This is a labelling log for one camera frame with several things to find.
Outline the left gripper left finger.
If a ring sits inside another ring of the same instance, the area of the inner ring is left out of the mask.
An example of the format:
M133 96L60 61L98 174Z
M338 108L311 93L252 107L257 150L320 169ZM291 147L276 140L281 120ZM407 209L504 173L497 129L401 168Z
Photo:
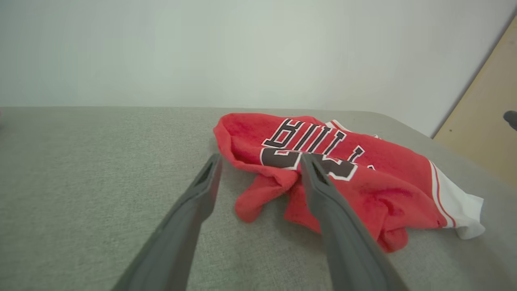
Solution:
M213 154L128 265L113 290L186 290L202 223L214 210L221 171L221 156Z

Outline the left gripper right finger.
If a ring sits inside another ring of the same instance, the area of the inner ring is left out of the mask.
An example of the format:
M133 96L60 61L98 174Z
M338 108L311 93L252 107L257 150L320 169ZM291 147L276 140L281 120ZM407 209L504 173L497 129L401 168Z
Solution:
M314 155L301 155L305 200L318 220L335 291L406 291L408 287Z

